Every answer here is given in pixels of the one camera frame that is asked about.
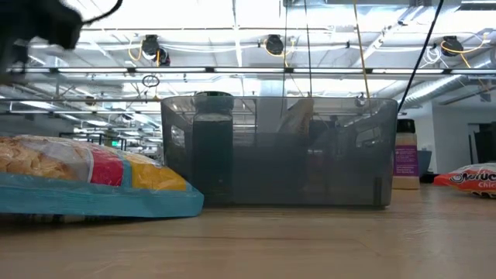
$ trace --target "white wall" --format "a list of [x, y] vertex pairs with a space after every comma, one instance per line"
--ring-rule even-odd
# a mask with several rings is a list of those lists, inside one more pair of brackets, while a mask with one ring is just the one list
[[470, 164], [469, 124], [496, 121], [496, 110], [434, 105], [432, 119], [437, 172], [441, 174]]
[[33, 115], [28, 120], [23, 115], [0, 115], [0, 136], [34, 135], [55, 136], [72, 133], [73, 124], [65, 119], [50, 119], [46, 115]]

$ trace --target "gray plastic bin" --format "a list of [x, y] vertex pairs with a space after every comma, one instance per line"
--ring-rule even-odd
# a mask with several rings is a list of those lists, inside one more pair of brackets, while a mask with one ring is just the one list
[[397, 102], [173, 97], [166, 164], [206, 205], [389, 205]]

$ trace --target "fluorescent light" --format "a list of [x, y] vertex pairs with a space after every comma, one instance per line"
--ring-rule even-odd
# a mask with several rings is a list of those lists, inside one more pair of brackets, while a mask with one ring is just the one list
[[60, 73], [126, 73], [127, 69], [123, 67], [87, 67], [87, 68], [69, 68], [61, 67], [58, 68]]
[[50, 73], [49, 68], [26, 68], [26, 73]]
[[[441, 74], [443, 69], [418, 69], [416, 74]], [[374, 74], [411, 74], [413, 69], [373, 69]]]
[[15, 114], [47, 114], [50, 112], [48, 112], [48, 111], [10, 111], [10, 113], [15, 113]]
[[128, 111], [95, 111], [98, 114], [134, 114], [136, 112], [128, 112]]
[[[310, 73], [310, 69], [299, 68], [299, 69], [294, 69], [294, 72], [297, 74]], [[343, 68], [312, 69], [312, 74], [361, 74], [361, 73], [363, 73], [362, 69], [343, 69]]]
[[21, 102], [21, 104], [30, 105], [30, 106], [38, 108], [38, 109], [53, 109], [53, 108], [55, 108], [53, 105], [46, 103], [46, 102], [25, 101], [25, 102]]
[[463, 0], [462, 4], [496, 4], [493, 0]]
[[203, 67], [139, 67], [140, 73], [198, 73], [205, 72]]
[[255, 68], [255, 67], [221, 67], [217, 73], [283, 73], [283, 68]]
[[140, 133], [138, 132], [124, 132], [126, 135], [130, 135], [130, 136], [139, 136]]
[[140, 111], [141, 114], [161, 114], [160, 111]]
[[55, 111], [53, 113], [58, 113], [58, 114], [91, 114], [93, 112], [89, 112], [89, 111]]
[[75, 117], [73, 117], [72, 115], [61, 115], [62, 117], [64, 117], [65, 119], [69, 119], [69, 120], [73, 120], [73, 121], [81, 121], [80, 119], [77, 119]]
[[109, 124], [105, 121], [100, 120], [86, 120], [87, 123], [95, 125], [95, 126], [108, 126]]
[[463, 69], [451, 70], [451, 74], [496, 74], [495, 69]]
[[36, 61], [36, 62], [38, 62], [38, 63], [42, 64], [42, 65], [46, 64], [46, 63], [45, 63], [45, 61], [41, 60], [41, 59], [40, 59], [40, 58], [38, 58], [38, 57], [34, 57], [33, 55], [28, 55], [28, 57], [29, 57], [29, 58], [31, 58], [31, 59], [33, 59], [34, 61]]

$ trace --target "snack bag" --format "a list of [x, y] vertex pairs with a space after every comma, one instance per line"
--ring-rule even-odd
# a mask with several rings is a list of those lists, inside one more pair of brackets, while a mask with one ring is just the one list
[[434, 184], [496, 198], [496, 164], [474, 164], [434, 178]]
[[203, 195], [139, 154], [41, 136], [0, 137], [0, 212], [179, 217]]

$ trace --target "wooden surface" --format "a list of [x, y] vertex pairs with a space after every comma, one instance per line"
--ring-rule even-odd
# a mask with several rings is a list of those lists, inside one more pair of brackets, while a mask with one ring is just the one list
[[216, 209], [0, 230], [0, 278], [494, 278], [496, 201], [395, 191], [384, 211]]

